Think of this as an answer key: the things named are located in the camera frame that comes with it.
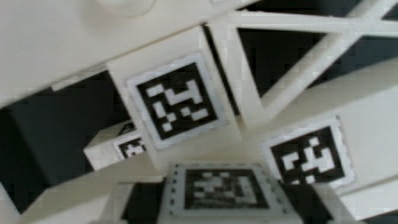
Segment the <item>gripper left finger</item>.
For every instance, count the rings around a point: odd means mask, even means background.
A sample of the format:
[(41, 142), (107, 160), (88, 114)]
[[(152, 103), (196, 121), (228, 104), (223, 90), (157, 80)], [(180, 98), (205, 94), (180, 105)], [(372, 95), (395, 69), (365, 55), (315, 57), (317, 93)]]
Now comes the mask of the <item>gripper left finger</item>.
[(164, 183), (120, 183), (96, 224), (157, 224)]

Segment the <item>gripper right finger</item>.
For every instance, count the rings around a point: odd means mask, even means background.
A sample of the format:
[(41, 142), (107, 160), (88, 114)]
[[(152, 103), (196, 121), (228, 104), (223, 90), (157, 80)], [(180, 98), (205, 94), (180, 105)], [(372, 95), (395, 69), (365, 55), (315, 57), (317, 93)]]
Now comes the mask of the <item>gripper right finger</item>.
[(363, 224), (326, 183), (281, 185), (304, 224)]

